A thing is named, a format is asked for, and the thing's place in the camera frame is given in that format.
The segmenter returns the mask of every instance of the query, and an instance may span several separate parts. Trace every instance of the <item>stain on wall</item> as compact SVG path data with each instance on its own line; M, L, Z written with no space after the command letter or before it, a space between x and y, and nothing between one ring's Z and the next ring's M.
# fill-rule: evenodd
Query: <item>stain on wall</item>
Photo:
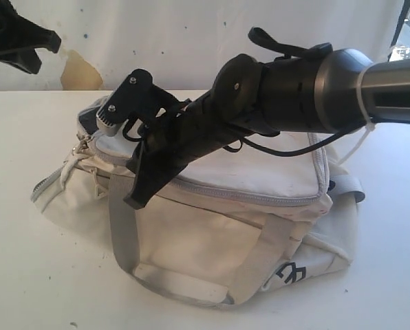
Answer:
M60 79L64 91L88 91L102 87L100 73L89 62L75 50L65 53L67 61Z

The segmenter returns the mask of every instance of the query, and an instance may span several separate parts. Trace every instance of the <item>canvas bag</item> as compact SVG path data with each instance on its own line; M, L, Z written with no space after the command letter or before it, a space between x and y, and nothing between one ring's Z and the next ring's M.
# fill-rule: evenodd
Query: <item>canvas bag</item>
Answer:
M239 305L351 263L364 194L334 165L332 147L291 158L216 151L135 211L122 198L133 186L125 162L136 144L98 131L103 102L78 115L80 142L32 201L60 227L113 250L140 284L197 305ZM317 141L306 133L251 138L279 150Z

